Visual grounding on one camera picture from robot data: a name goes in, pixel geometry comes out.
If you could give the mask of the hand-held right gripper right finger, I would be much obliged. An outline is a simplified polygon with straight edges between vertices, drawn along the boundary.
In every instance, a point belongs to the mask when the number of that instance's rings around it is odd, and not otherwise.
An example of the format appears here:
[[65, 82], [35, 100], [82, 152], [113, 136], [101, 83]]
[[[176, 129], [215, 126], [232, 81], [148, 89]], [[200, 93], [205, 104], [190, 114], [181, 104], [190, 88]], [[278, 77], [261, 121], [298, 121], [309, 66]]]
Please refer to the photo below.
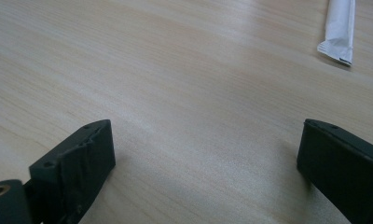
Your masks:
[[297, 169], [352, 224], [373, 224], [373, 145], [339, 126], [304, 121]]

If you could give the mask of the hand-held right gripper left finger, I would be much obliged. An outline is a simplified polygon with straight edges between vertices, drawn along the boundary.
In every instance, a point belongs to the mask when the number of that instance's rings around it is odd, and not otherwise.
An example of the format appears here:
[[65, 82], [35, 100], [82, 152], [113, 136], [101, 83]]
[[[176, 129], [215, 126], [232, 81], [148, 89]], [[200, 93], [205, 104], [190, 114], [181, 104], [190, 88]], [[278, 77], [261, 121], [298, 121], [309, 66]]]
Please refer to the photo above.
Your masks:
[[111, 121], [87, 124], [29, 167], [34, 224], [77, 224], [116, 165]]

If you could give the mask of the white plastic stick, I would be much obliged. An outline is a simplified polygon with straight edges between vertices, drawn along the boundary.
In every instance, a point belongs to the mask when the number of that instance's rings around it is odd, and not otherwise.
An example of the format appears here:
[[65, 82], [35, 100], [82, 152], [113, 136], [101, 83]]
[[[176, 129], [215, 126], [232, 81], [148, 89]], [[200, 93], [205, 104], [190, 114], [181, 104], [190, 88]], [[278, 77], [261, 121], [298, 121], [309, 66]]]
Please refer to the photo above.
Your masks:
[[325, 21], [325, 40], [317, 51], [346, 64], [352, 65], [355, 0], [329, 0]]

